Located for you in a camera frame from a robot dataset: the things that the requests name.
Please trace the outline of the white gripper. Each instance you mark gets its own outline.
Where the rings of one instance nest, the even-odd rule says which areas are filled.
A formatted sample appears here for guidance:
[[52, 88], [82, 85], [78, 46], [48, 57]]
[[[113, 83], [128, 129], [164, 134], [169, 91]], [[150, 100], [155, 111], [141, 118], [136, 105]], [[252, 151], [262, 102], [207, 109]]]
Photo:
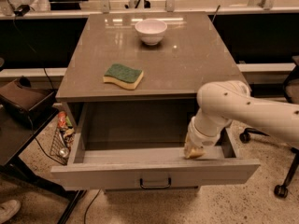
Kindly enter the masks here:
[[195, 127], [195, 118], [192, 118], [186, 134], [184, 144], [184, 157], [186, 159], [197, 159], [202, 157], [206, 152], [204, 147], [215, 146], [221, 135], [207, 136]]

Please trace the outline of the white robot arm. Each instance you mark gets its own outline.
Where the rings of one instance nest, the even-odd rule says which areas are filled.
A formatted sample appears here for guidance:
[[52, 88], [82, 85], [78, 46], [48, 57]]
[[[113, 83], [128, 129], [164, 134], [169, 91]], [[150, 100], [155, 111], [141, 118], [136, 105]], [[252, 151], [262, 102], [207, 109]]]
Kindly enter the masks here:
[[253, 98], [249, 87], [238, 80], [203, 85], [197, 92], [197, 103], [199, 110], [185, 139], [187, 159], [203, 156], [205, 148], [216, 145], [221, 131], [234, 120], [299, 148], [299, 105]]

